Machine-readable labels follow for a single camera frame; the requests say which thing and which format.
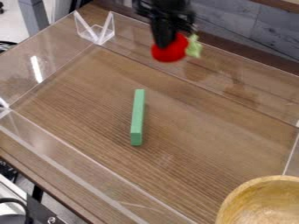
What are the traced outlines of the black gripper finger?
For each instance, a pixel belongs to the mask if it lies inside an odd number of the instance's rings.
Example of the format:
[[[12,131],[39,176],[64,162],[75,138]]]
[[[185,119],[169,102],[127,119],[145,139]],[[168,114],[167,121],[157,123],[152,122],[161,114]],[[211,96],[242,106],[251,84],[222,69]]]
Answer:
[[[152,17],[151,30],[155,44],[159,48],[164,49],[175,39],[175,28],[172,20],[167,17]]]

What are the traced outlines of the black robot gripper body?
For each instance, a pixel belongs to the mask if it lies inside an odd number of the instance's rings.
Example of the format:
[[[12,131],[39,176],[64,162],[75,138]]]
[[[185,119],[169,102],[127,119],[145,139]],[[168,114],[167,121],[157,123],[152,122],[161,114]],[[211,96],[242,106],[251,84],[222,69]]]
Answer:
[[[191,0],[133,0],[135,13],[148,18],[153,28],[169,27],[176,31],[195,31]]]

